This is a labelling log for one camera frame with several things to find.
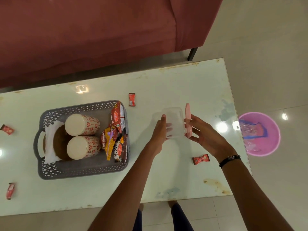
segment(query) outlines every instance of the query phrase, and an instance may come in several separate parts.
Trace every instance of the black bracelet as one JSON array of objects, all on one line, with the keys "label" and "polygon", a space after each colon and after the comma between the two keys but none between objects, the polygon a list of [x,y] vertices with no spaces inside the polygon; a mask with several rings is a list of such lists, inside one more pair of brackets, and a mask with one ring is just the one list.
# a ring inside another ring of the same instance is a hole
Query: black bracelet
[{"label": "black bracelet", "polygon": [[241,160],[241,156],[240,155],[232,155],[232,156],[228,156],[226,159],[222,160],[220,163],[219,163],[219,167],[223,167],[226,163],[234,160],[234,159],[240,159]]}]

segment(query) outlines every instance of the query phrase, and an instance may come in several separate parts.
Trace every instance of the floral paper cup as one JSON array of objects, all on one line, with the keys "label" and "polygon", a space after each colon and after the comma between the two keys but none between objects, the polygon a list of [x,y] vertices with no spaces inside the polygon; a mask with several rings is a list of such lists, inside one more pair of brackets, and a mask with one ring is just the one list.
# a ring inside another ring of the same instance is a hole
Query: floral paper cup
[{"label": "floral paper cup", "polygon": [[72,114],[65,121],[65,130],[71,136],[93,135],[99,127],[97,118],[77,113]]},{"label": "floral paper cup", "polygon": [[100,140],[95,136],[76,136],[67,145],[67,154],[72,159],[83,159],[100,152]]}]

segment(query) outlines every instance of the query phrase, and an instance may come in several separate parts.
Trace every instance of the basket handle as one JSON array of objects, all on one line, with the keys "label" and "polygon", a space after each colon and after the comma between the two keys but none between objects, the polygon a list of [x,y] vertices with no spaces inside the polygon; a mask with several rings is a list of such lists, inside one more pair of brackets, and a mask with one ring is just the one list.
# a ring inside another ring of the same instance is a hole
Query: basket handle
[{"label": "basket handle", "polygon": [[40,157],[39,155],[39,149],[38,149],[38,143],[39,143],[39,137],[41,135],[42,132],[45,132],[44,129],[39,129],[38,132],[36,133],[35,137],[34,137],[34,142],[33,142],[33,150],[34,150],[34,154],[36,156],[36,158],[38,160],[43,159],[43,157]]}]

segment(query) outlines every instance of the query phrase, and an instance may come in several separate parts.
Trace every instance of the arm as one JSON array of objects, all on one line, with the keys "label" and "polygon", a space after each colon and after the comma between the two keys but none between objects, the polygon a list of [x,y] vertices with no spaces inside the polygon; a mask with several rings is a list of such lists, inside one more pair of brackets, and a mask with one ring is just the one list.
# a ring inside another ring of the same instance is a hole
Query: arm
[{"label": "arm", "polygon": [[[199,136],[192,136],[190,139],[204,147],[218,162],[228,156],[237,155],[234,148],[210,124],[194,115],[192,120],[185,119],[185,122],[193,126],[192,131]],[[241,160],[235,159],[226,163],[222,171],[249,231],[293,230],[257,185]]]},{"label": "arm", "polygon": [[[154,157],[160,153],[166,140],[166,116],[156,124],[151,140],[141,151],[136,162],[124,177],[120,185],[97,214],[88,231],[108,230],[131,231],[134,226],[138,207],[141,201]],[[121,221],[114,220],[120,215]]]}]

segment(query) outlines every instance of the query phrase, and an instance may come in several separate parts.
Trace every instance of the hand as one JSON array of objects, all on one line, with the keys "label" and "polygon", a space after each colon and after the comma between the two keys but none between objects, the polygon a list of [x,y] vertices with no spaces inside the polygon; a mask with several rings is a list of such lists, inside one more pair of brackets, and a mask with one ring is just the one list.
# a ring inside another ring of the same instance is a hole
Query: hand
[{"label": "hand", "polygon": [[189,139],[199,143],[205,150],[207,150],[212,156],[214,156],[218,162],[221,162],[225,158],[231,155],[237,155],[234,148],[218,134],[214,128],[201,120],[200,118],[191,114],[192,120],[184,119],[186,125],[192,126],[192,131],[199,137],[191,136]]},{"label": "hand", "polygon": [[166,115],[163,114],[161,119],[157,121],[152,138],[149,141],[149,144],[155,148],[155,155],[161,152],[163,143],[167,140],[167,132],[172,131],[172,128],[167,128],[170,126],[171,123],[166,124]]}]

